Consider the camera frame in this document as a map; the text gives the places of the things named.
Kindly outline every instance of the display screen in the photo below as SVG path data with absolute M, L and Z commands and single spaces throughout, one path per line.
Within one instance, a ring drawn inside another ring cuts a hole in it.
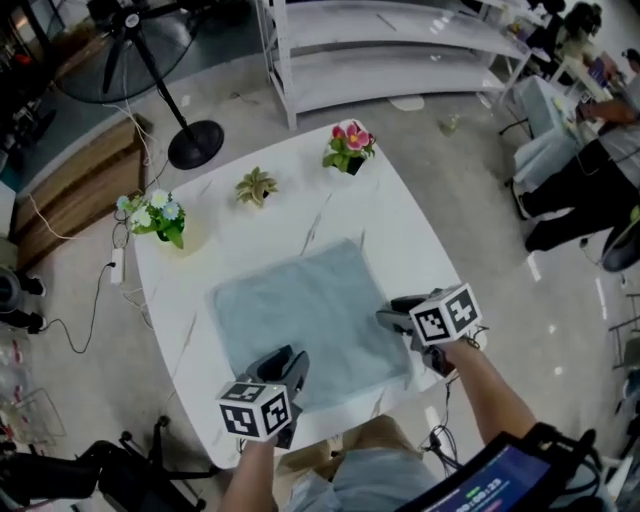
M 509 510 L 540 481 L 549 464 L 505 446 L 484 468 L 426 512 L 498 512 Z

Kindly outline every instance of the marble table top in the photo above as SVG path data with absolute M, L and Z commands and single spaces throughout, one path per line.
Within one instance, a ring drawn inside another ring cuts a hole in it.
M 221 468 L 235 466 L 239 454 L 214 405 L 222 386 L 235 379 L 205 303 L 212 288 L 344 238 L 361 246 L 373 278 L 389 300 L 460 282 L 438 237 L 378 144 L 376 157 L 355 177 L 322 167 L 331 128 L 267 147 L 173 191 L 187 213 L 183 253 L 162 245 L 154 234 L 135 240 L 164 361 L 202 445 Z M 263 209 L 235 200 L 235 185 L 256 166 L 278 181 L 279 192 L 266 199 Z M 410 358 L 410 378 L 333 408 L 303 412 L 291 449 L 360 425 L 440 380 L 416 352 L 410 352 Z

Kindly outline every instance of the black chair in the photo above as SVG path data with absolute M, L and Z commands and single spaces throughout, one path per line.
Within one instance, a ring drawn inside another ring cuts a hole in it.
M 107 441 L 94 443 L 76 460 L 68 461 L 31 454 L 13 454 L 0 462 L 0 487 L 23 507 L 33 500 L 85 499 L 98 489 L 119 512 L 197 512 L 204 500 L 193 505 L 171 480 L 210 478 L 219 472 L 171 472 L 162 466 L 161 428 L 169 418 L 161 416 L 153 429 L 153 446 L 144 457 L 123 432 L 118 448 Z
M 602 249 L 602 268 L 622 272 L 640 260 L 640 222 L 632 220 L 615 226 Z

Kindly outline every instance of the white flower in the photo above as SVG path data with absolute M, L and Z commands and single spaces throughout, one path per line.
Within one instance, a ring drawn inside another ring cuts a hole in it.
M 151 215 L 149 215 L 146 207 L 143 206 L 133 212 L 133 215 L 131 215 L 131 224 L 134 226 L 140 225 L 145 228 L 151 225 Z
M 151 194 L 151 206 L 154 208 L 164 208 L 169 202 L 169 193 L 164 190 L 157 189 Z

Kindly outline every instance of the desk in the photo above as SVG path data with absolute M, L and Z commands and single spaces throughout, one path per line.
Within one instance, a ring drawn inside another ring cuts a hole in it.
M 529 119 L 534 139 L 515 152 L 513 180 L 534 189 L 561 171 L 596 132 L 586 123 L 576 126 L 568 122 L 576 102 L 537 76 L 520 82 L 514 97 Z
M 565 57 L 558 70 L 551 77 L 550 83 L 552 85 L 558 84 L 558 80 L 564 72 L 569 73 L 569 75 L 571 75 L 573 78 L 582 82 L 582 84 L 584 84 L 584 86 L 593 96 L 593 99 L 597 102 L 613 99 L 611 93 L 608 90 L 603 89 L 600 84 L 589 75 L 589 70 L 582 63 L 582 61 L 574 59 L 573 57 Z M 576 84 L 572 85 L 570 87 L 570 90 L 572 90 L 575 86 Z
M 211 320 L 205 294 L 216 285 L 343 238 L 363 256 L 387 299 L 459 283 L 451 260 L 422 211 L 379 147 L 351 177 L 321 166 L 331 126 L 262 149 L 174 191 L 204 245 L 175 259 L 153 234 L 135 251 L 158 344 L 176 391 L 211 460 L 237 464 L 235 439 L 223 428 L 213 397 L 234 375 Z M 235 201 L 235 185 L 254 167 L 270 172 L 280 192 L 264 209 Z M 303 413 L 291 446 L 297 450 L 365 423 L 414 398 L 440 378 L 410 352 L 411 377 L 362 392 L 332 408 Z

